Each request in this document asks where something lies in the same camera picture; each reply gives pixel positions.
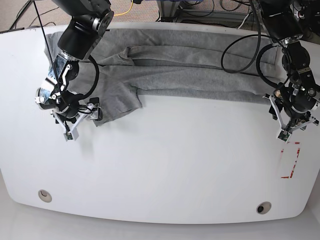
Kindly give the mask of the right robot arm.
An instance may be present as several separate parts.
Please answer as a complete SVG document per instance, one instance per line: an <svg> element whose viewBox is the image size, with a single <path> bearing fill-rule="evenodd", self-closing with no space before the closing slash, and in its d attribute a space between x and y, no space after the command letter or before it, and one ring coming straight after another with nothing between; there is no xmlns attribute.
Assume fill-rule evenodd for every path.
<svg viewBox="0 0 320 240"><path fill-rule="evenodd" d="M58 41L60 53L49 58L51 67L36 91L35 103L42 110L50 110L69 141L78 138L77 126L84 119L102 120L100 99L90 97L100 76L91 52L102 39L114 12L108 0L56 0L55 4L71 16L71 20ZM67 88L78 76L79 62L83 60L89 60L94 66L93 85L85 94L73 93Z"/></svg>

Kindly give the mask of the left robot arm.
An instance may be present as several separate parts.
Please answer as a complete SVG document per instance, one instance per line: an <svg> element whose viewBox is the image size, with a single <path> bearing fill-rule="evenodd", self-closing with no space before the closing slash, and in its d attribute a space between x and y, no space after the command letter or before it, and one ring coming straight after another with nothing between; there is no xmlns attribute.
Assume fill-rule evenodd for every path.
<svg viewBox="0 0 320 240"><path fill-rule="evenodd" d="M251 0L249 5L257 21L257 46L250 62L240 70L224 69L226 73L243 73L252 64L258 76L274 89L267 98L271 103L269 112L279 122L280 136L304 130L307 125L318 125L311 112L320 105L320 86L310 68L311 57L301 45L303 30L291 10L290 0ZM280 47L282 66L287 78L283 83L269 80L261 70L263 54Z"/></svg>

